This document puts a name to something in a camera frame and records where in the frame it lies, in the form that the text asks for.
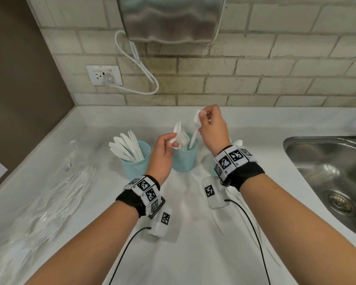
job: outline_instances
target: countertop backsplash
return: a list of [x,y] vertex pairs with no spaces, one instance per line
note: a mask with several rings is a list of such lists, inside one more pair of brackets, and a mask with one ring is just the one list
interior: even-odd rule
[[356,107],[356,0],[228,0],[211,45],[137,45],[160,82],[149,96],[90,83],[86,65],[119,65],[151,89],[116,49],[116,0],[28,3],[77,105]]

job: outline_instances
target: outlet socket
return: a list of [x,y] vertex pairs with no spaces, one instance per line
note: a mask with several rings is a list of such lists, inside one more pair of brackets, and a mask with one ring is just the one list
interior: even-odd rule
[[106,84],[123,85],[119,66],[87,65],[86,69],[94,86],[105,86]]

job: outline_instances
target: metal paper towel dispenser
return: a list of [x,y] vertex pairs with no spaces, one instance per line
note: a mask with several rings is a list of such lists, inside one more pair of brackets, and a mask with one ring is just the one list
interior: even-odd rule
[[225,0],[117,0],[132,42],[212,43]]

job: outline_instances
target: clear plastic bag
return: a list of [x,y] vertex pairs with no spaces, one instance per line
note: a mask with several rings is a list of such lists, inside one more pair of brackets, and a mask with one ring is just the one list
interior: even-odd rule
[[90,189],[96,174],[92,152],[73,140],[65,156],[44,188],[12,211],[17,218],[0,233],[0,285],[17,284],[23,278]]

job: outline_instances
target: drain strainer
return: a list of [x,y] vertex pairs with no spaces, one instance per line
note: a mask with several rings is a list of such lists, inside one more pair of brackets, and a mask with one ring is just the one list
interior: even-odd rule
[[353,211],[352,204],[343,196],[339,194],[328,194],[328,202],[331,204],[333,209],[339,211],[342,214],[350,214]]

